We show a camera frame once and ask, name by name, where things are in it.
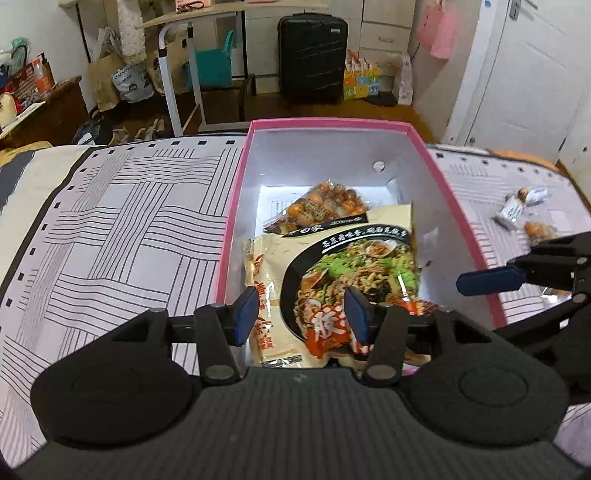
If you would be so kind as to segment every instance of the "suitcase handle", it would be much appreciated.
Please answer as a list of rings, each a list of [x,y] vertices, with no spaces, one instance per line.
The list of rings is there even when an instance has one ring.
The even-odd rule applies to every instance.
[[[293,14],[292,17],[297,17],[299,15],[315,15],[317,17],[332,17],[330,14],[319,14],[317,12],[301,12],[298,14]]]

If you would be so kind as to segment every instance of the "paper bag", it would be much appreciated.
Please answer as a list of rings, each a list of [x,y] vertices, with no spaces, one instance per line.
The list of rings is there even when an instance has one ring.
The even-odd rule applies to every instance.
[[[168,68],[173,78],[173,89],[175,95],[180,95],[189,91],[187,86],[187,76],[183,71],[183,64],[189,61],[189,53],[186,48],[183,48],[183,40],[166,45]],[[144,62],[144,67],[148,71],[148,75],[152,79],[154,88],[159,93],[164,93],[164,86],[162,84],[162,74],[160,72],[160,65],[158,63],[158,50],[148,53],[148,59]]]
[[[88,78],[95,94],[96,104],[101,112],[115,108],[121,101],[119,92],[111,81],[111,75],[124,66],[123,60],[115,54],[107,55],[88,65]]]

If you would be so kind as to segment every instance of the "teal bag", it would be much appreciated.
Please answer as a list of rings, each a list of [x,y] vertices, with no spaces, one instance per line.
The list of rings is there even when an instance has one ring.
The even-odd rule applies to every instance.
[[[234,30],[229,30],[223,48],[195,51],[199,84],[204,87],[232,86],[232,47],[234,46]],[[189,63],[183,65],[187,74],[189,88],[193,88]]]

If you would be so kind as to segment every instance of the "instant noodle package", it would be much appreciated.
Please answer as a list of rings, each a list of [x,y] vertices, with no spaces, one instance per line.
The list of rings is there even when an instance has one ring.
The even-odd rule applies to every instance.
[[[246,246],[246,283],[260,295],[251,336],[255,363],[323,367],[331,356],[362,359],[369,346],[349,328],[343,296],[349,286],[376,304],[417,304],[410,205],[393,205]]]

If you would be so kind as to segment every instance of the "shopping bag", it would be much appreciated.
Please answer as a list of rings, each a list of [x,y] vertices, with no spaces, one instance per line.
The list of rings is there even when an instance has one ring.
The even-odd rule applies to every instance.
[[[417,30],[417,40],[431,56],[449,60],[456,41],[459,18],[444,9],[443,0],[437,5],[427,5]]]

